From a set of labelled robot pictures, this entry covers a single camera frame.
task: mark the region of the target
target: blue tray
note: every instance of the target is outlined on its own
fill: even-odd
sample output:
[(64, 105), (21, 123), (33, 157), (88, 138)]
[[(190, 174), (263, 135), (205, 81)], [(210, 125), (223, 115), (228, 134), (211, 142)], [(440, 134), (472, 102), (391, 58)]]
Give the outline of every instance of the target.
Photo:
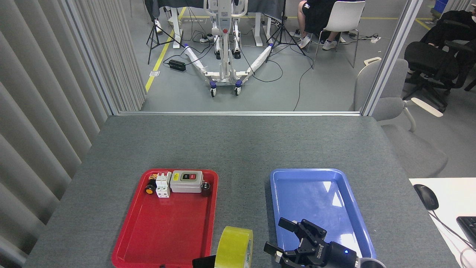
[(342, 244), (359, 257), (377, 258), (346, 175), (337, 169), (275, 169), (269, 176), (278, 246), (293, 250), (296, 235), (278, 226), (280, 217), (306, 219), (324, 228), (324, 241)]

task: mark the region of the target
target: black power adapter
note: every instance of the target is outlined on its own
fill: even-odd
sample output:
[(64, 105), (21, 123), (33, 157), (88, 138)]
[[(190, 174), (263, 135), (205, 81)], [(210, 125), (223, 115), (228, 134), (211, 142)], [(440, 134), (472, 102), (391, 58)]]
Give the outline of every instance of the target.
[(185, 71), (185, 63), (183, 62), (179, 62), (179, 61), (176, 61), (176, 60), (170, 60), (169, 61), (169, 66), (174, 69), (174, 70), (178, 70), (178, 71)]

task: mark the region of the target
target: vertical blinds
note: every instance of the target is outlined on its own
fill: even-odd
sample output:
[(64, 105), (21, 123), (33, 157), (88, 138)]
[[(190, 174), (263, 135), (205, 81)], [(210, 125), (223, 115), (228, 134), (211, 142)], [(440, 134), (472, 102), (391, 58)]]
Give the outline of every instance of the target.
[(108, 114), (141, 108), (125, 21), (118, 1), (1, 1), (0, 267), (24, 264)]
[(446, 4), (446, 7), (443, 13), (449, 10), (471, 11), (473, 9), (471, 4), (474, 4), (474, 3), (476, 3), (475, 0), (448, 0), (448, 3)]

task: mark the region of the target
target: gray floor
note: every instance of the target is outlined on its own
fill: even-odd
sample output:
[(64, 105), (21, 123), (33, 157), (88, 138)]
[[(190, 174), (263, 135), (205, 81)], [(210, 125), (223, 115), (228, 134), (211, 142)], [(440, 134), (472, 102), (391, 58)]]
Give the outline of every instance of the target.
[[(129, 1), (122, 0), (124, 10), (128, 15), (128, 25), (134, 41), (136, 55), (139, 62), (140, 71), (144, 84), (149, 79), (149, 73), (159, 58), (162, 47), (152, 51), (151, 63), (147, 65), (149, 48), (145, 44), (147, 35), (152, 27), (148, 23), (148, 15), (144, 11), (141, 0), (132, 1), (132, 17), (130, 16)], [(290, 31), (297, 28), (296, 7), (288, 1), (287, 13), (290, 18), (286, 22), (286, 27)], [(350, 65), (353, 57), (354, 44), (340, 45), (338, 52), (319, 51), (316, 68), (308, 71), (302, 78), (299, 89), (301, 75), (310, 67), (310, 59), (300, 55), (297, 47), (293, 51), (290, 47), (278, 48), (279, 52), (270, 59), (277, 62), (283, 70), (282, 77), (275, 82), (260, 82), (255, 78), (250, 78), (243, 86), (240, 96), (233, 94), (234, 87), (219, 88), (217, 96), (212, 98), (209, 87), (201, 79), (192, 65), (187, 66), (185, 72), (171, 70), (167, 65), (161, 64), (160, 76), (154, 79), (143, 111), (170, 112), (170, 111), (292, 111), (296, 106), (296, 111), (347, 111), (352, 103), (355, 78), (358, 72), (364, 67), (363, 60), (373, 57), (383, 57), (390, 38), (393, 35), (397, 24), (397, 18), (402, 12), (404, 0), (367, 0), (366, 8), (359, 24), (361, 36), (369, 36), (378, 33), (382, 37), (376, 44), (369, 40), (360, 41), (357, 51), (356, 66), (353, 69)], [(434, 1), (426, 0), (422, 5), (417, 18), (432, 26), (430, 7)], [(192, 9), (193, 14), (188, 10), (184, 13), (184, 18), (193, 16), (204, 16), (204, 12)], [(166, 26), (165, 16), (160, 20)], [(242, 32), (243, 54), (248, 61), (254, 60), (263, 51), (263, 48), (254, 47), (252, 33), (245, 35), (254, 25), (253, 18), (243, 18), (240, 21), (240, 31)], [(209, 19), (202, 25), (205, 30), (210, 29)], [(183, 23), (184, 39), (191, 37), (191, 24)], [(193, 30), (202, 31), (202, 28), (194, 23)], [(406, 44), (419, 40), (425, 33), (422, 25), (414, 22), (412, 29), (408, 33)], [(161, 35), (161, 41), (166, 40), (166, 35)], [(202, 50), (206, 46), (197, 42), (191, 42), (194, 48)], [(310, 57), (314, 57), (315, 45), (310, 47)], [(169, 46), (164, 60), (174, 54), (180, 54), (182, 49), (173, 49)], [(218, 61), (215, 60), (213, 51), (203, 58), (204, 65), (209, 66), (211, 71), (218, 70)], [(247, 63), (243, 57), (235, 61), (237, 69), (245, 70)], [(262, 80), (273, 80), (281, 75), (281, 70), (276, 63), (265, 63), (258, 71), (257, 77)], [(470, 74), (468, 81), (476, 75)], [(412, 85), (405, 85), (408, 90)], [(453, 90), (448, 96), (448, 108), (441, 118), (434, 118), (421, 111), (417, 107), (411, 107), (410, 111), (417, 121), (416, 133), (433, 141), (449, 157), (449, 162), (440, 177), (463, 177), (476, 176), (476, 165), (472, 154), (476, 152), (476, 145), (472, 142), (473, 132), (476, 130), (476, 89), (471, 92), (463, 90)], [(390, 123), (409, 126), (409, 122), (404, 116), (400, 116)]]

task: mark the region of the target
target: gray table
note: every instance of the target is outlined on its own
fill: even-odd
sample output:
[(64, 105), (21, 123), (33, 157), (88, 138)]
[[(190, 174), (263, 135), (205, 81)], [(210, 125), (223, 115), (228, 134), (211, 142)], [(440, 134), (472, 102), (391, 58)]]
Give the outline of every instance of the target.
[(263, 252), (276, 168), (342, 170), (388, 268), (458, 267), (373, 118), (182, 115), (109, 118), (24, 267), (113, 267), (139, 178), (161, 167), (218, 173), (212, 253), (226, 225), (253, 229), (252, 267), (277, 266)]

